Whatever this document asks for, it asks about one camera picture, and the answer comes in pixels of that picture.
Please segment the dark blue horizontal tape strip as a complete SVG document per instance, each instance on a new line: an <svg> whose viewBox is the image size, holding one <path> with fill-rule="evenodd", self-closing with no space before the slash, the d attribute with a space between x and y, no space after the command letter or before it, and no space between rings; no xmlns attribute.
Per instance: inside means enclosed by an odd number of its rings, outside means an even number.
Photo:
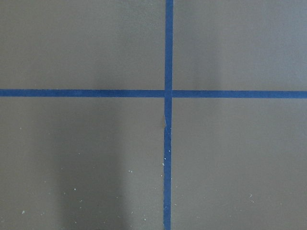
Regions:
<svg viewBox="0 0 307 230"><path fill-rule="evenodd" d="M120 97L120 98L286 98L305 99L306 91L193 91L193 90L84 90L1 89L1 97Z"/></svg>

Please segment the dark blue vertical tape strip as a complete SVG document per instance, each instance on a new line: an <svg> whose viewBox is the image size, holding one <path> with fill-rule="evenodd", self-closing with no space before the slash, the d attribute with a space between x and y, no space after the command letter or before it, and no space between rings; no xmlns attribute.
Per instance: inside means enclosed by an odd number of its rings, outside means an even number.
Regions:
<svg viewBox="0 0 307 230"><path fill-rule="evenodd" d="M164 94L164 202L163 225L171 229L171 153L172 153L172 77L173 77L173 5L165 1L165 94Z"/></svg>

